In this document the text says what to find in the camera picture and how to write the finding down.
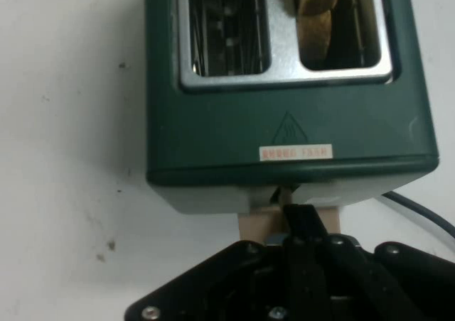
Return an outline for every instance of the warning triangle symbol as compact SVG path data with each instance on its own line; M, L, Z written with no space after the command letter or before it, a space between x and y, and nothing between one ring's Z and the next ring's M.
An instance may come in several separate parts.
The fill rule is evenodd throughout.
M308 137L300 127L297 120L287 112L279 125L273 139L273 144L278 146L302 145L308 143Z

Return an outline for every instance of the black cable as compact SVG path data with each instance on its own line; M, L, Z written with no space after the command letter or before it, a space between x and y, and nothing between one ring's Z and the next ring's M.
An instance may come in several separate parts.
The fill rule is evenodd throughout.
M398 193L393 191L385 193L382 196L427 218L431 222L435 223L438 227L443 229L445 232L450 234L453 238L455 238L454 225L450 224L448 221L446 221L444 218L434 213L433 211L427 209L425 206L422 206L412 201L411 199L403 197L402 195L399 195Z

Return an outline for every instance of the metal slot frame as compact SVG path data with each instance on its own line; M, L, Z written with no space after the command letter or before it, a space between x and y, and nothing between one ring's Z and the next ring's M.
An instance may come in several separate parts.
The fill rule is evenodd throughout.
M257 75L202 77L193 71L190 0L178 0L178 38L181 84L191 90L237 89L276 85L345 84L359 81L387 82L392 77L387 26L382 0L369 0L368 22L374 22L379 61L372 67L313 71L299 56L294 0L264 0L269 32L270 66Z

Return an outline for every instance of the toaster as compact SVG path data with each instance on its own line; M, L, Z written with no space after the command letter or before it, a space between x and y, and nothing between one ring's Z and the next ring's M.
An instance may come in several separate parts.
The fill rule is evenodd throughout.
M348 205L439 154L411 0L145 0L150 186L247 213Z

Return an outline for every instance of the white surface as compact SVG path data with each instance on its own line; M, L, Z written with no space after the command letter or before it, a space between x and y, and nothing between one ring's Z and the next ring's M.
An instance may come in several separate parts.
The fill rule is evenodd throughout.
M455 222L455 3L414 3L442 162L400 192ZM0 320L121 320L238 238L235 215L183 216L144 182L141 0L0 0L0 51ZM376 200L341 220L367 249L455 260L443 232Z

